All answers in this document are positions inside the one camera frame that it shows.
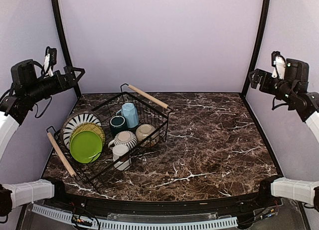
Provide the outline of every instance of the brown marble table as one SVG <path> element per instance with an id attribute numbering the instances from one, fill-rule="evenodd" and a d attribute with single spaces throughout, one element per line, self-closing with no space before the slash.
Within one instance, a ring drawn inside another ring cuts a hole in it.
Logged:
<path id="1" fill-rule="evenodd" d="M 83 95 L 74 110 L 92 109 L 114 94 Z M 71 178 L 52 153 L 45 177 L 63 180 L 69 193 L 131 201 L 191 201 L 258 191 L 276 168 L 238 94 L 153 93 L 174 111 L 167 141 L 159 143 L 98 194 Z"/>

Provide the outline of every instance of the wooden handle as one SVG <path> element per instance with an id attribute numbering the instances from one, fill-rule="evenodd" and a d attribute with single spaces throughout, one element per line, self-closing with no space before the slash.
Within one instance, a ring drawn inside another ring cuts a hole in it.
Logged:
<path id="1" fill-rule="evenodd" d="M 52 136 L 51 133 L 48 133 L 48 138 L 53 146 L 53 148 L 55 149 L 55 152 L 57 153 L 57 155 L 59 156 L 60 160 L 62 161 L 64 167 L 66 168 L 66 170 L 69 172 L 69 174 L 71 175 L 71 177 L 75 177 L 76 173 L 73 170 L 73 168 L 71 167 L 71 165 L 69 164 L 69 161 L 67 161 L 67 159 L 65 158 L 64 154 L 62 153 L 60 147 L 58 146 L 58 144 L 56 143 L 54 137 Z"/>
<path id="2" fill-rule="evenodd" d="M 146 94 L 144 91 L 141 91 L 140 89 L 137 89 L 136 87 L 132 86 L 129 84 L 128 86 L 131 90 L 139 93 L 140 95 L 144 96 L 146 99 L 149 99 L 151 101 L 153 101 L 155 104 L 158 104 L 159 106 L 167 109 L 168 108 L 168 104 L 165 104 L 164 102 L 161 102 L 160 100 L 154 98 L 153 96 L 150 96 L 149 94 Z"/>

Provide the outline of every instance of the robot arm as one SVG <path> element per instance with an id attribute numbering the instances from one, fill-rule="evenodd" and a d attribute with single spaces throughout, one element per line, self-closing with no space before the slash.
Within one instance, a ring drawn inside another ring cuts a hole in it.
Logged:
<path id="1" fill-rule="evenodd" d="M 59 70 L 53 72 L 55 64 L 56 49 L 47 47 L 43 66 L 33 59 L 14 65 L 11 68 L 12 85 L 0 98 L 0 111 L 5 116 L 10 115 L 21 125 L 37 102 L 73 88 L 85 73 L 84 69 L 72 66 L 64 67 L 65 74 L 61 74 Z M 41 68 L 39 78 L 35 66 Z"/>
<path id="2" fill-rule="evenodd" d="M 273 73 L 256 69 L 249 79 L 251 87 L 274 95 L 273 108 L 288 106 L 288 110 L 296 110 L 319 142 L 319 94 L 307 92 L 309 65 L 303 61 L 283 58 L 279 51 L 272 53 Z M 275 106 L 275 100 L 284 103 Z M 263 180 L 259 188 L 257 202 L 265 202 L 265 196 L 285 197 L 307 203 L 319 212 L 319 182 L 290 180 L 270 177 Z"/>
<path id="3" fill-rule="evenodd" d="M 71 66 L 64 67 L 65 74 L 59 70 L 53 72 L 56 49 L 47 47 L 45 55 L 43 66 L 29 59 L 11 68 L 11 88 L 0 98 L 0 160 L 9 140 L 34 105 L 74 87 L 85 73 L 84 69 Z M 35 65 L 41 68 L 40 77 L 36 76 Z M 64 194 L 63 182 L 51 178 L 22 184 L 0 184 L 0 217 L 7 216 L 18 206 Z"/>

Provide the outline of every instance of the mug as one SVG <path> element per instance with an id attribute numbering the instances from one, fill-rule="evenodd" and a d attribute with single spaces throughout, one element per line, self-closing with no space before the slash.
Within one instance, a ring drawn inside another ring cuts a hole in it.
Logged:
<path id="1" fill-rule="evenodd" d="M 128 130 L 126 119 L 123 116 L 114 116 L 110 120 L 110 130 L 113 138 L 120 132 Z"/>
<path id="2" fill-rule="evenodd" d="M 124 144 L 115 145 L 113 152 L 113 161 L 118 160 L 122 155 L 126 154 L 129 151 L 129 147 Z M 129 156 L 122 159 L 122 161 L 118 161 L 114 164 L 114 167 L 120 171 L 126 170 L 131 165 L 131 158 Z"/>
<path id="3" fill-rule="evenodd" d="M 136 135 L 136 137 L 138 139 L 138 142 L 143 141 L 145 138 L 147 138 L 149 135 L 151 135 L 155 130 L 156 130 L 156 128 L 153 125 L 142 124 L 136 130 L 136 133 L 135 133 L 135 135 Z M 149 147 L 152 147 L 155 144 L 157 144 L 159 140 L 160 140 L 159 133 L 155 133 L 154 135 L 152 135 L 150 137 L 150 139 L 148 139 L 147 141 L 142 143 L 141 146 L 145 147 L 145 148 L 149 148 Z"/>
<path id="4" fill-rule="evenodd" d="M 121 113 L 123 117 L 125 117 L 126 122 L 128 124 L 128 128 L 135 128 L 139 124 L 139 116 L 138 110 L 136 109 L 133 103 L 125 103 L 122 105 L 121 110 L 119 110 L 116 115 Z"/>
<path id="5" fill-rule="evenodd" d="M 121 133 L 118 133 L 115 138 L 108 144 L 109 149 L 113 149 L 111 145 L 119 145 L 124 144 L 129 147 L 129 150 L 131 150 L 133 147 L 135 147 L 138 144 L 138 140 L 130 131 L 123 131 Z"/>

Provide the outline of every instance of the dish rack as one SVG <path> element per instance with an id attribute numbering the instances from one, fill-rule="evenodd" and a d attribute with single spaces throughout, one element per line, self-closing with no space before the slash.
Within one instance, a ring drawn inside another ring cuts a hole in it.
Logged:
<path id="1" fill-rule="evenodd" d="M 145 102 L 147 100 L 144 101 L 138 98 L 136 93 L 128 93 L 123 91 L 123 86 L 127 86 L 131 90 L 142 95 L 149 100 L 149 103 Z M 138 126 L 133 129 L 129 129 L 129 131 L 135 133 L 136 129 L 142 124 L 153 125 L 156 130 L 139 142 L 136 146 L 134 146 L 129 152 L 121 156 L 116 161 L 113 161 L 112 150 L 108 148 L 108 143 L 113 139 L 109 122 L 111 118 L 116 115 L 116 112 L 121 109 L 122 105 L 127 102 L 134 103 L 139 115 Z M 151 102 L 156 103 L 157 106 L 151 106 Z M 71 156 L 70 150 L 67 149 L 64 143 L 60 140 L 60 130 L 55 131 L 52 126 L 49 127 L 48 130 L 53 128 L 55 132 L 54 138 L 56 139 L 58 146 L 77 174 L 76 180 L 82 181 L 85 184 L 90 184 L 98 193 L 101 193 L 103 189 L 111 187 L 112 183 L 117 179 L 120 179 L 123 175 L 123 171 L 119 171 L 114 167 L 115 164 L 118 162 L 122 162 L 121 164 L 123 164 L 127 159 L 130 159 L 131 165 L 128 170 L 134 170 L 135 159 L 137 159 L 137 156 L 142 157 L 148 152 L 153 152 L 158 143 L 166 141 L 168 119 L 172 109 L 169 108 L 167 104 L 144 93 L 134 86 L 123 84 L 121 85 L 120 94 L 117 94 L 116 96 L 99 104 L 91 110 L 99 116 L 102 129 L 105 133 L 105 145 L 103 146 L 102 153 L 100 157 L 92 163 L 81 164 L 77 162 Z M 141 146 L 143 144 L 144 146 L 147 146 L 148 144 L 152 146 L 145 148 Z"/>

